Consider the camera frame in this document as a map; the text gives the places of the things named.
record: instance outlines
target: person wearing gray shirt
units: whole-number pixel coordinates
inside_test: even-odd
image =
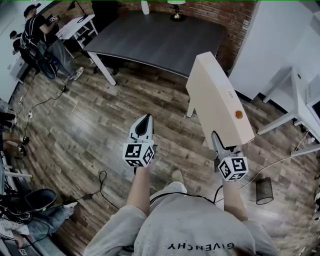
[[[84,256],[279,255],[263,227],[248,220],[236,181],[223,182],[221,210],[205,198],[179,194],[187,193],[179,170],[150,198],[150,168],[137,168],[126,205],[95,235]]]

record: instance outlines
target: white cube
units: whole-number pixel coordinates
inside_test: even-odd
[[[146,167],[155,152],[150,143],[124,143],[122,159],[131,167]]]
[[[249,171],[246,157],[225,157],[218,169],[225,181],[241,180]]]

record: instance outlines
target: gray t-shirt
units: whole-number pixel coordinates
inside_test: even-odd
[[[241,222],[203,198],[181,194],[164,196],[148,217],[134,206],[122,207],[92,239],[84,256],[128,255],[123,247],[132,245],[130,254],[135,256],[230,256],[235,247],[278,255],[255,221]]]

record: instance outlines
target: person in black shirt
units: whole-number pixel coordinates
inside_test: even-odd
[[[35,43],[43,41],[47,45],[47,51],[55,56],[59,61],[59,69],[69,79],[77,80],[84,71],[83,67],[78,70],[74,68],[73,59],[69,56],[64,44],[56,36],[55,29],[58,19],[49,26],[42,15],[37,15],[37,8],[34,4],[29,5],[23,13],[25,22],[25,32],[29,36],[33,36]]]
[[[32,68],[35,69],[35,74],[40,72],[40,68],[37,63],[30,57],[25,49],[21,47],[20,37],[22,33],[17,34],[16,31],[12,31],[10,33],[10,39],[13,41],[13,52],[12,54],[15,55],[16,53],[20,52],[21,58],[24,60],[25,63],[29,64]]]

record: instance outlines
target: orange circle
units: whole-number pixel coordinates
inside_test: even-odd
[[[241,118],[244,117],[244,114],[242,113],[242,111],[237,110],[237,111],[235,112],[235,117],[238,118],[238,119],[241,119]]]

